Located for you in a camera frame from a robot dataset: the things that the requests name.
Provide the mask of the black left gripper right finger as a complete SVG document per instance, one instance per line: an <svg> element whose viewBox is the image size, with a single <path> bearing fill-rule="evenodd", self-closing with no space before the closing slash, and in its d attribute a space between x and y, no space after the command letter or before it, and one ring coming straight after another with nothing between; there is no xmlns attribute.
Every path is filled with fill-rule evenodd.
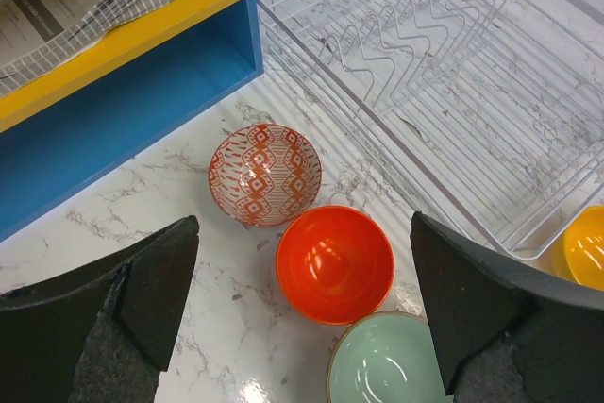
<svg viewBox="0 0 604 403"><path fill-rule="evenodd" d="M417 211L411 251L447 395L600 402L603 293L483 247Z"/></svg>

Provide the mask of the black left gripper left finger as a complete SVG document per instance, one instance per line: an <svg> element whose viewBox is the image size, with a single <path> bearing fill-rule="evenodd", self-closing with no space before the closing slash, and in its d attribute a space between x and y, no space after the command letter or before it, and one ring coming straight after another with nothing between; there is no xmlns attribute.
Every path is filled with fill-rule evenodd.
<svg viewBox="0 0 604 403"><path fill-rule="evenodd" d="M152 402L199 246L195 216L1 296L4 402Z"/></svg>

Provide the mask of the mint green flower bowl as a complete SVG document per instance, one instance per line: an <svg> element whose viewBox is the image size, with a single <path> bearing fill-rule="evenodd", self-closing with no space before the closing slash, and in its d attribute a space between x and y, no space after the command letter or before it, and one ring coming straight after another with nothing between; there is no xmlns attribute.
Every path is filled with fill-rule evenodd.
<svg viewBox="0 0 604 403"><path fill-rule="evenodd" d="M329 402L452 402L426 320L401 311L362 318L339 339L326 378Z"/></svg>

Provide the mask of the yellow-orange bowl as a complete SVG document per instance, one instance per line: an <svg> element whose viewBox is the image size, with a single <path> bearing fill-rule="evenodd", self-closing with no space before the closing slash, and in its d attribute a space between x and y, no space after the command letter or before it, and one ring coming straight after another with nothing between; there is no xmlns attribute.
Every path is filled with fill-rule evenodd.
<svg viewBox="0 0 604 403"><path fill-rule="evenodd" d="M586 208L551 246L554 275L602 291L603 231L604 208Z"/></svg>

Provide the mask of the red-orange bowl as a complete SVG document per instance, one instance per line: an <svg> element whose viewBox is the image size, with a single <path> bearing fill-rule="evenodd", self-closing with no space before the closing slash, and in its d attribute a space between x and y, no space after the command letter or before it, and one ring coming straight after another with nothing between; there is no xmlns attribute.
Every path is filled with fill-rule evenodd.
<svg viewBox="0 0 604 403"><path fill-rule="evenodd" d="M275 269L295 310L321 324L349 325L385 301L394 283L394 251L368 215L323 206L304 212L286 228Z"/></svg>

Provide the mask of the blue patterned red-inside bowl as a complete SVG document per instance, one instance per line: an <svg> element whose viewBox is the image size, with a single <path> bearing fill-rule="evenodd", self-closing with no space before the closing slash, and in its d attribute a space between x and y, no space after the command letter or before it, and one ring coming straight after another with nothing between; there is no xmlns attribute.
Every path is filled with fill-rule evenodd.
<svg viewBox="0 0 604 403"><path fill-rule="evenodd" d="M287 126L258 124L223 140L210 160L209 187L231 218L273 227L314 202L322 176L319 155L306 137Z"/></svg>

